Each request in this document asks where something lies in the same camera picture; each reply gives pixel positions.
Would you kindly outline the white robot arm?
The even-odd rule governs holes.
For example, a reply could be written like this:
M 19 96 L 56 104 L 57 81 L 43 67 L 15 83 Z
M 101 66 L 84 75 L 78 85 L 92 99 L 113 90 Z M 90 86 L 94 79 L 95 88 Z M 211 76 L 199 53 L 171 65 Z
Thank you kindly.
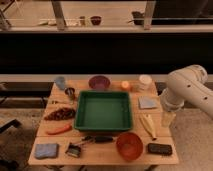
M 213 120 L 213 90 L 204 83 L 208 75 L 204 67 L 190 65 L 170 72 L 166 77 L 166 88 L 160 94 L 160 102 L 164 112 L 161 125 L 169 127 L 175 118 L 175 112 L 188 101 L 205 112 Z

